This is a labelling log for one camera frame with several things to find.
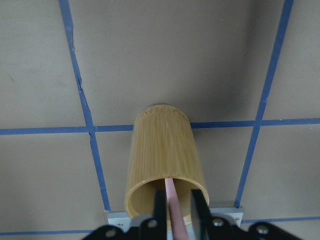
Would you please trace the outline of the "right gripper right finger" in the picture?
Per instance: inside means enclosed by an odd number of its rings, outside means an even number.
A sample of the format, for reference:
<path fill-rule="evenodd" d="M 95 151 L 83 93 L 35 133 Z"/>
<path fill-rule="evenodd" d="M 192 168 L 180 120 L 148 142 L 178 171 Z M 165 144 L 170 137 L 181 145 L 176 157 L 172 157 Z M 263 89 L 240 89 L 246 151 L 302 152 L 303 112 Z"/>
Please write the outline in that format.
<path fill-rule="evenodd" d="M 195 239 L 210 240 L 212 216 L 200 189 L 191 190 L 190 213 Z"/>

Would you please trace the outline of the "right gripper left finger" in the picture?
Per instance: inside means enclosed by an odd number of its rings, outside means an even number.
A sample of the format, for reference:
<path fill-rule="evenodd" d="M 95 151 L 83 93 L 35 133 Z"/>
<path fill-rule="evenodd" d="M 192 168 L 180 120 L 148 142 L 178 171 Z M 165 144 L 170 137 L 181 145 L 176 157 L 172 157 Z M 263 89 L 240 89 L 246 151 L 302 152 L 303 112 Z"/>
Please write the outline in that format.
<path fill-rule="evenodd" d="M 156 240 L 167 239 L 167 198 L 166 191 L 156 190 L 154 196 L 153 219 L 155 221 L 153 230 Z"/>

